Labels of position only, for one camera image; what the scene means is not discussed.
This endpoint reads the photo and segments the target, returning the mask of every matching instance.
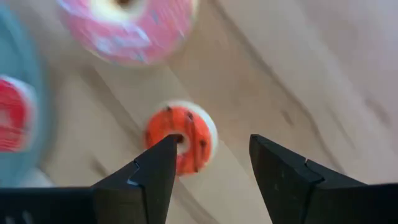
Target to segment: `light wood floor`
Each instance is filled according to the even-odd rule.
[[[170,99],[198,103],[220,134],[214,161],[175,183],[168,223],[271,223],[249,161],[261,134],[321,164],[330,160],[306,112],[259,63],[213,1],[202,0],[187,43],[164,64],[120,68],[71,40],[55,1],[8,0],[49,71],[57,138],[41,168],[58,185],[91,185],[142,152],[141,131]]]

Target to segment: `blue plate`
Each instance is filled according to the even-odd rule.
[[[0,4],[0,73],[30,84],[37,97],[35,138],[22,152],[0,153],[0,187],[14,187],[36,165],[47,147],[52,117],[38,56],[17,18],[3,4]]]

